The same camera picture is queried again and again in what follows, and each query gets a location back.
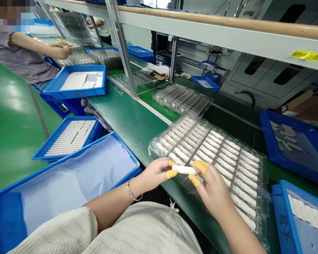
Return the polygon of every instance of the silver bangle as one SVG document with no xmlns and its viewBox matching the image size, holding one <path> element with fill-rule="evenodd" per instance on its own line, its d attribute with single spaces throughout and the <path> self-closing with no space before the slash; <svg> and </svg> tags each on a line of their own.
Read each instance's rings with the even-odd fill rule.
<svg viewBox="0 0 318 254">
<path fill-rule="evenodd" d="M 128 192 L 130 193 L 130 197 L 133 198 L 134 201 L 140 201 L 140 200 L 142 199 L 143 194 L 141 194 L 141 197 L 140 197 L 139 199 L 135 199 L 135 198 L 133 197 L 133 194 L 132 194 L 131 191 L 130 191 L 129 185 L 130 185 L 130 181 L 131 181 L 132 179 L 133 179 L 133 178 L 131 178 L 131 179 L 128 181 L 127 185 L 126 185 L 126 186 L 127 186 L 127 190 L 128 190 Z"/>
</svg>

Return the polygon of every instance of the black cable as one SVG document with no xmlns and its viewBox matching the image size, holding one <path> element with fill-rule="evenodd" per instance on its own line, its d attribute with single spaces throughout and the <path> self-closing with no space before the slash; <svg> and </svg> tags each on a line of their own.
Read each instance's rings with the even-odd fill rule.
<svg viewBox="0 0 318 254">
<path fill-rule="evenodd" d="M 254 97 L 253 93 L 251 93 L 249 91 L 241 91 L 241 92 L 235 92 L 235 93 L 245 93 L 245 94 L 249 95 L 251 97 L 251 100 L 252 100 L 251 108 L 253 109 L 255 107 L 255 97 Z"/>
</svg>

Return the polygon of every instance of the blue plastic bin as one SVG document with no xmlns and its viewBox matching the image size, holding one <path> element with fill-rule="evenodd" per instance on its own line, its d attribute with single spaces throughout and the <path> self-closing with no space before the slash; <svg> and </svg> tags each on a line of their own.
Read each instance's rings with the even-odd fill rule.
<svg viewBox="0 0 318 254">
<path fill-rule="evenodd" d="M 205 88 L 208 88 L 214 92 L 219 92 L 219 90 L 220 90 L 220 86 L 218 86 L 211 79 L 209 79 L 208 77 L 205 77 L 205 76 L 192 76 L 192 81 L 205 87 Z"/>
<path fill-rule="evenodd" d="M 318 208 L 318 198 L 288 181 L 281 180 L 272 186 L 281 253 L 318 253 L 318 229 L 293 215 L 288 195 L 303 201 L 305 205 Z"/>
<path fill-rule="evenodd" d="M 302 148 L 302 152 L 293 150 L 290 153 L 286 149 L 283 152 L 280 151 L 275 137 L 279 133 L 273 131 L 270 120 L 278 125 L 285 124 L 292 127 L 297 135 L 297 146 Z M 269 110 L 263 111 L 260 121 L 270 161 L 318 184 L 318 132 L 316 129 Z"/>
<path fill-rule="evenodd" d="M 72 72 L 86 72 L 86 71 L 103 71 L 104 78 L 102 80 L 102 87 L 77 89 L 77 90 L 60 90 L 65 83 L 67 77 Z M 64 66 L 57 76 L 44 89 L 44 93 L 51 95 L 55 99 L 71 99 L 82 98 L 97 95 L 105 95 L 106 93 L 106 66 L 105 65 L 70 65 Z"/>
<path fill-rule="evenodd" d="M 109 160 L 109 149 L 112 148 L 117 149 L 116 155 L 120 159 L 120 161 L 115 162 L 115 164 L 124 166 L 124 168 L 118 166 L 118 168 L 121 168 L 120 171 L 124 172 L 123 175 L 116 175 L 115 168 L 113 172 L 111 172 L 110 169 L 105 170 L 106 168 L 104 168 L 104 165 L 108 163 L 107 160 Z M 95 167 L 85 167 L 84 169 L 76 166 L 79 160 L 91 163 L 92 160 L 99 161 L 100 157 L 105 157 L 105 161 L 104 163 L 100 163 L 98 168 L 97 165 L 95 165 Z M 79 170 L 81 171 L 81 175 L 77 175 L 76 181 L 78 182 L 82 181 L 82 178 L 90 175 L 88 178 L 89 181 L 85 182 L 83 188 L 74 188 L 73 183 L 75 183 L 75 181 L 66 184 L 67 179 L 70 179 L 70 176 L 75 175 Z M 57 174 L 61 172 L 64 172 L 64 176 Z M 100 182 L 100 178 L 98 178 L 96 172 L 104 175 L 103 179 L 112 179 L 113 176 L 116 176 L 115 182 L 105 181 L 103 186 L 94 186 L 91 181 L 95 182 L 95 177 L 97 178 L 96 181 Z M 81 200 L 81 195 L 84 196 L 83 193 L 85 191 L 91 191 L 95 194 L 94 196 L 98 196 L 127 182 L 141 172 L 139 162 L 134 154 L 116 133 L 111 132 L 75 153 L 0 190 L 0 254 L 4 254 L 15 248 L 33 229 L 35 230 L 35 228 L 42 223 L 56 216 L 58 212 L 62 213 L 84 205 L 87 198 Z M 46 188 L 45 186 L 48 192 L 45 192 L 45 196 L 41 197 Z M 56 186 L 56 189 L 62 188 L 63 192 L 52 192 L 50 188 L 52 186 Z M 34 196 L 34 199 L 27 199 L 27 193 Z M 57 210 L 60 209 L 56 205 L 64 207 L 61 211 L 57 211 L 54 214 L 51 207 Z"/>
<path fill-rule="evenodd" d="M 92 143 L 93 141 L 97 140 L 99 137 L 102 125 L 99 123 L 98 120 L 96 120 L 95 116 L 70 116 L 65 118 L 62 123 L 59 125 L 59 127 L 48 137 L 48 139 L 45 141 L 45 143 L 39 148 L 39 150 L 33 155 L 32 160 L 41 160 L 43 162 L 47 161 L 57 161 L 61 158 L 66 157 L 67 155 L 57 155 L 57 156 L 45 156 L 45 153 L 50 149 L 50 147 L 53 145 L 53 143 L 57 140 L 57 138 L 60 136 L 60 134 L 63 132 L 63 130 L 67 127 L 67 125 L 71 121 L 90 121 L 95 120 L 95 124 L 89 133 L 85 143 L 82 147 L 87 146 L 88 144 Z"/>
<path fill-rule="evenodd" d="M 135 55 L 135 56 L 153 56 L 153 51 L 144 49 L 139 46 L 127 46 L 128 53 Z"/>
</svg>

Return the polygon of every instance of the blue tray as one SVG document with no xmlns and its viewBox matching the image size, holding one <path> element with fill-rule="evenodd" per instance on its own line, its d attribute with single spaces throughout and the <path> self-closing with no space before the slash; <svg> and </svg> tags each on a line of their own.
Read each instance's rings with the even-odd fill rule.
<svg viewBox="0 0 318 254">
<path fill-rule="evenodd" d="M 104 78 L 102 80 L 102 87 L 77 89 L 77 90 L 60 90 L 65 83 L 67 77 L 72 72 L 85 72 L 85 71 L 103 71 Z M 105 95 L 106 93 L 106 66 L 105 65 L 70 65 L 64 66 L 57 76 L 48 84 L 43 91 L 52 95 L 55 99 L 71 99 L 82 98 L 97 95 Z"/>
<path fill-rule="evenodd" d="M 288 181 L 281 180 L 278 185 L 272 186 L 273 206 L 281 253 L 317 254 L 318 229 L 293 215 L 288 194 L 293 198 L 304 201 L 307 205 L 310 203 L 318 207 L 318 198 Z"/>
<path fill-rule="evenodd" d="M 139 46 L 127 46 L 128 53 L 135 55 L 135 56 L 153 56 L 153 51 L 144 49 Z"/>
<path fill-rule="evenodd" d="M 96 120 L 95 116 L 70 116 L 65 118 L 59 127 L 48 137 L 45 143 L 39 148 L 39 150 L 33 155 L 32 160 L 41 160 L 42 162 L 47 161 L 57 161 L 61 158 L 66 157 L 67 155 L 57 155 L 57 156 L 45 156 L 46 152 L 50 149 L 53 143 L 57 140 L 63 130 L 67 127 L 67 125 L 71 121 L 80 121 L 80 120 Z M 92 143 L 93 141 L 97 140 L 102 130 L 102 125 L 99 121 L 96 120 L 91 132 L 89 133 L 85 143 L 82 147 L 87 146 L 88 144 Z"/>
<path fill-rule="evenodd" d="M 275 135 L 279 138 L 282 138 L 282 135 L 273 131 L 270 120 L 278 125 L 292 127 L 296 132 L 297 145 L 302 148 L 302 152 L 293 150 L 290 153 L 286 149 L 281 151 Z M 260 121 L 270 161 L 318 184 L 318 133 L 315 128 L 269 110 L 264 110 Z"/>
<path fill-rule="evenodd" d="M 127 182 L 129 179 L 139 175 L 142 172 L 141 168 L 139 167 L 139 162 L 134 156 L 134 154 L 130 151 L 130 149 L 124 144 L 124 142 L 119 138 L 119 136 L 115 132 L 111 132 L 108 135 L 96 140 L 95 142 L 81 148 L 75 153 L 72 153 L 71 155 L 66 156 L 65 158 L 62 158 L 61 160 L 0 190 L 0 254 L 4 254 L 10 251 L 11 249 L 15 248 L 28 236 L 28 224 L 26 222 L 26 219 L 30 220 L 31 218 L 29 218 L 28 216 L 24 217 L 24 214 L 28 213 L 28 211 L 24 210 L 24 207 L 26 206 L 25 201 L 23 203 L 24 199 L 22 199 L 24 193 L 31 192 L 32 194 L 34 194 L 35 192 L 36 193 L 40 192 L 40 188 L 41 188 L 40 186 L 42 186 L 45 181 L 48 183 L 53 183 L 54 181 L 55 183 L 59 183 L 57 182 L 58 178 L 52 177 L 52 176 L 54 176 L 53 174 L 55 174 L 57 170 L 59 170 L 59 168 L 62 168 L 63 163 L 65 164 L 62 169 L 67 170 L 65 172 L 66 175 L 65 177 L 63 177 L 63 179 L 64 178 L 67 179 L 70 173 L 73 174 L 74 172 L 79 170 L 79 168 L 76 168 L 78 156 L 82 155 L 81 157 L 82 161 L 84 160 L 90 161 L 90 159 L 92 158 L 92 151 L 96 158 L 103 156 L 103 154 L 99 154 L 99 151 L 101 151 L 100 148 L 105 147 L 105 151 L 108 151 L 108 149 L 110 149 L 108 145 L 111 144 L 111 139 L 113 140 L 114 144 L 116 144 L 115 141 L 117 141 L 117 144 L 119 143 L 120 146 L 117 145 L 117 147 L 118 147 L 118 153 L 120 153 L 121 155 L 118 155 L 118 157 L 128 158 L 127 164 L 129 166 L 123 169 L 124 172 L 127 172 L 127 173 L 120 176 L 117 175 L 117 177 L 120 180 L 118 180 L 116 183 L 110 183 L 110 184 L 106 183 L 106 185 L 103 186 L 106 189 L 106 191 L 108 189 L 113 189 L 117 186 L 120 186 L 121 184 Z M 93 145 L 97 145 L 99 146 L 99 148 L 98 149 L 94 148 L 92 147 Z M 94 172 L 97 172 L 97 170 L 98 172 L 103 172 L 102 166 L 101 168 L 98 168 L 98 169 L 96 168 L 93 169 L 93 167 L 92 168 L 87 167 L 85 168 L 84 171 L 82 171 L 81 177 L 85 177 L 85 175 L 89 175 L 89 174 L 92 175 Z M 115 171 L 107 172 L 107 173 L 110 174 L 111 176 L 116 174 Z M 94 186 L 85 185 L 84 187 L 86 187 L 86 189 L 91 189 L 91 191 L 95 190 Z M 38 227 L 43 222 L 52 218 L 52 217 L 47 218 L 47 216 L 45 217 L 44 214 L 35 213 L 35 210 L 41 209 L 41 212 L 45 211 L 47 213 L 51 213 L 50 211 L 51 208 L 47 209 L 47 206 L 49 206 L 50 204 L 54 206 L 54 203 L 56 203 L 57 201 L 58 203 L 56 204 L 59 204 L 59 202 L 61 202 L 60 206 L 61 205 L 68 206 L 71 203 L 71 201 L 73 202 L 73 200 L 77 203 L 77 199 L 80 198 L 80 193 L 78 192 L 73 193 L 71 191 L 68 191 L 68 189 L 72 189 L 72 186 L 65 185 L 63 186 L 63 189 L 64 189 L 64 193 L 66 194 L 55 193 L 56 196 L 57 194 L 59 195 L 58 200 L 57 198 L 54 198 L 54 193 L 48 193 L 47 195 L 49 196 L 46 196 L 45 198 L 41 200 L 39 195 L 36 195 L 36 199 L 35 199 L 36 202 L 35 202 L 35 205 L 32 207 L 33 209 L 32 216 L 33 216 L 33 220 L 37 220 L 38 223 L 34 226 Z M 83 204 L 79 204 L 78 207 L 76 207 L 76 203 L 75 203 L 75 207 L 71 207 L 70 210 L 79 208 L 83 205 Z M 42 220 L 39 221 L 42 215 L 44 216 L 43 219 L 45 219 L 45 221 L 42 221 Z"/>
<path fill-rule="evenodd" d="M 220 86 L 218 86 L 216 83 L 214 83 L 211 79 L 209 79 L 208 77 L 206 76 L 192 76 L 192 81 L 203 86 L 202 83 L 200 81 L 205 81 L 207 82 L 211 87 L 205 87 L 205 88 L 208 88 L 214 92 L 219 92 L 220 90 Z"/>
</svg>

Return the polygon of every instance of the handwritten label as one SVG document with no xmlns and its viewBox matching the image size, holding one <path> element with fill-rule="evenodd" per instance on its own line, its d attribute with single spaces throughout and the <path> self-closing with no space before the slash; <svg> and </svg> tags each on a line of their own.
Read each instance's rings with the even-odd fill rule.
<svg viewBox="0 0 318 254">
<path fill-rule="evenodd" d="M 317 61 L 318 62 L 318 53 L 313 53 L 310 51 L 296 51 L 291 57 L 303 59 L 306 61 Z"/>
</svg>

